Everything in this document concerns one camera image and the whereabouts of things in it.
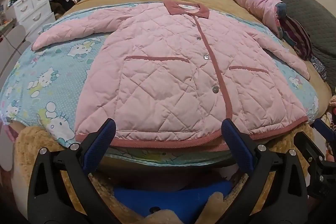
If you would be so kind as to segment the pink quilted jacket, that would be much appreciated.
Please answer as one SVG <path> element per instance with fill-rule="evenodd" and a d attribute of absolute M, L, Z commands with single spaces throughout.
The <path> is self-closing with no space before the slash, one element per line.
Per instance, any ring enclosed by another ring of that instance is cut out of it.
<path fill-rule="evenodd" d="M 78 141 L 111 118 L 113 146 L 177 149 L 214 141 L 222 150 L 227 118 L 254 139 L 307 121 L 273 58 L 308 79 L 305 63 L 266 34 L 201 4 L 100 9 L 56 24 L 32 49 L 99 33 L 108 37 L 79 97 Z"/>

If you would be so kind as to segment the tan bed cover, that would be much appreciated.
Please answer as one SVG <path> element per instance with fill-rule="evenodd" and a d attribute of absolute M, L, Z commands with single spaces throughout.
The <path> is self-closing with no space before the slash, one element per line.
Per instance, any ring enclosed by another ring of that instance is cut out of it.
<path fill-rule="evenodd" d="M 72 7 L 68 12 L 61 17 L 65 19 L 66 15 L 69 15 L 75 11 L 84 11 L 84 9 L 89 9 L 93 7 L 99 7 L 103 5 L 119 5 L 134 2 L 145 2 L 145 1 L 163 1 L 163 0 L 82 0 L 74 7 Z M 258 20 L 249 14 L 246 10 L 236 4 L 233 0 L 178 0 L 185 2 L 200 2 L 207 7 L 226 12 L 239 18 L 249 20 L 250 22 L 256 23 Z M 307 68 L 311 75 L 310 83 L 317 89 L 318 98 L 320 101 L 319 115 L 322 114 L 322 110 L 326 110 L 327 101 L 331 98 L 331 89 L 329 85 L 323 80 L 313 68 L 313 65 L 307 63 Z M 42 145 L 46 145 L 47 148 L 51 148 L 51 151 L 56 151 L 62 149 L 56 141 L 51 139 L 51 137 L 46 133 L 41 127 L 28 127 L 25 129 L 24 126 L 19 126 L 18 122 L 16 125 L 11 125 L 15 130 L 20 129 L 17 140 L 15 141 L 14 149 L 14 165 L 12 169 L 11 183 L 13 186 L 13 193 L 15 194 L 15 200 L 19 211 L 27 217 L 27 197 L 29 180 L 31 173 L 33 171 L 33 165 L 37 157 L 38 148 Z M 268 144 L 270 145 L 271 151 L 275 152 L 285 152 L 285 150 L 294 147 L 294 136 L 299 131 L 304 131 L 308 137 L 313 141 L 317 141 L 317 131 L 308 126 L 308 123 L 303 123 L 297 126 L 295 129 L 289 131 L 288 134 L 279 136 L 271 140 Z M 239 175 L 241 177 L 238 185 L 234 187 L 234 193 L 229 194 L 228 197 L 233 198 L 237 196 L 238 191 L 241 190 L 243 183 L 246 181 L 246 175 Z M 109 206 L 113 213 L 122 223 L 137 223 L 138 221 L 144 219 L 144 217 L 138 215 L 134 211 L 127 208 L 118 202 L 112 194 L 111 182 L 107 181 L 107 178 L 90 176 L 93 186 L 98 190 L 98 193 Z"/>

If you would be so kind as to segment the blue Hello Kitty blanket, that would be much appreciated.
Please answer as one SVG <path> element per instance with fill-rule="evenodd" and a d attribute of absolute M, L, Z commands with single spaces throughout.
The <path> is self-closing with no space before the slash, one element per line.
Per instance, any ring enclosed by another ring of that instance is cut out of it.
<path fill-rule="evenodd" d="M 57 24 L 81 19 L 96 11 L 108 8 L 129 9 L 140 4 L 152 3 L 155 2 L 123 3 L 84 9 L 70 13 L 56 23 L 43 26 L 42 33 Z M 281 44 L 270 29 L 260 23 L 244 20 L 227 12 L 213 9 L 210 11 L 261 31 L 272 38 L 274 43 Z M 5 124 L 21 122 L 25 126 L 44 127 L 53 139 L 66 147 L 75 142 L 75 114 L 80 93 L 91 65 L 109 35 L 110 33 L 95 34 L 65 44 L 54 44 L 37 52 L 26 49 L 2 87 L 1 120 Z M 314 121 L 319 116 L 322 103 L 319 103 L 317 92 L 312 85 L 313 75 L 310 74 L 309 82 L 284 61 L 280 61 L 272 53 L 268 54 L 286 78 L 290 90 L 302 103 L 308 122 Z M 62 132 L 56 133 L 55 122 L 61 122 L 59 126 L 64 127 L 65 136 Z M 224 151 L 166 152 L 139 148 L 111 148 L 107 154 L 111 158 L 152 166 L 202 166 L 228 158 L 228 152 Z"/>

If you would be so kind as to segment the grey quilted headboard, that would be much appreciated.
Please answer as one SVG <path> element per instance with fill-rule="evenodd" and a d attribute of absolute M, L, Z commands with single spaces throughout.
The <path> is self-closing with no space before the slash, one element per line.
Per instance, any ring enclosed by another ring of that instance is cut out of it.
<path fill-rule="evenodd" d="M 335 92 L 335 16 L 316 0 L 282 0 L 287 13 L 309 34 L 313 54 L 326 67 L 326 82 Z"/>

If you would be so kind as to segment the blue garment below gripper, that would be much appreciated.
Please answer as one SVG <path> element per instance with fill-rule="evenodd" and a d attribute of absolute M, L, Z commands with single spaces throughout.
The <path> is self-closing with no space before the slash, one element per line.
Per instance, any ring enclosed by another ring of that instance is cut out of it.
<path fill-rule="evenodd" d="M 160 210 L 171 210 L 183 223 L 195 223 L 213 193 L 227 196 L 231 190 L 231 182 L 223 180 L 209 186 L 175 192 L 123 188 L 114 188 L 113 191 L 120 203 L 143 217 Z"/>

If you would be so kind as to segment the white drawer chest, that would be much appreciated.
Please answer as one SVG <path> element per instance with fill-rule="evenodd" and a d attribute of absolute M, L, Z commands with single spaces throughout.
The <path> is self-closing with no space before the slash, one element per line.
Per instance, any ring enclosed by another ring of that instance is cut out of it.
<path fill-rule="evenodd" d="M 55 22 L 49 0 L 18 0 L 13 9 L 18 24 L 25 28 L 25 40 L 31 44 L 46 24 Z"/>

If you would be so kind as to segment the striped dark garment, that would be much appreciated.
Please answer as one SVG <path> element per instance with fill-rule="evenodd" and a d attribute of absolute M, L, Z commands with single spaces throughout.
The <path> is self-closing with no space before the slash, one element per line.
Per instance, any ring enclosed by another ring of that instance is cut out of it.
<path fill-rule="evenodd" d="M 279 20 L 283 39 L 294 49 L 303 60 L 310 60 L 313 55 L 309 34 L 297 20 L 286 16 Z"/>

